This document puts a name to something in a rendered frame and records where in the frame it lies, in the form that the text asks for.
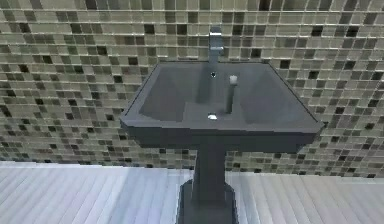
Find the grey metal faucet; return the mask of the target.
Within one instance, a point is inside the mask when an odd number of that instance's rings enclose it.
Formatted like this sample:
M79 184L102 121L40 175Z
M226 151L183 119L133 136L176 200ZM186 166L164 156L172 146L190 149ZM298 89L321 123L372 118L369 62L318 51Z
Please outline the grey metal faucet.
M224 49L222 31L219 26L212 26L209 30L209 63L215 65Z

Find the dark grey pedestal sink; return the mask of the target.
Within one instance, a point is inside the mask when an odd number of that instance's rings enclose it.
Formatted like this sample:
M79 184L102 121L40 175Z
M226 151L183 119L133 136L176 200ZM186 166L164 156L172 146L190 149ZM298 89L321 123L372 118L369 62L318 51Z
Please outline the dark grey pedestal sink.
M229 77L238 77L226 113ZM268 63L167 61L157 64L120 116L142 148L197 153L180 187L175 224L238 224L236 193L225 180L229 151L293 154L323 123Z

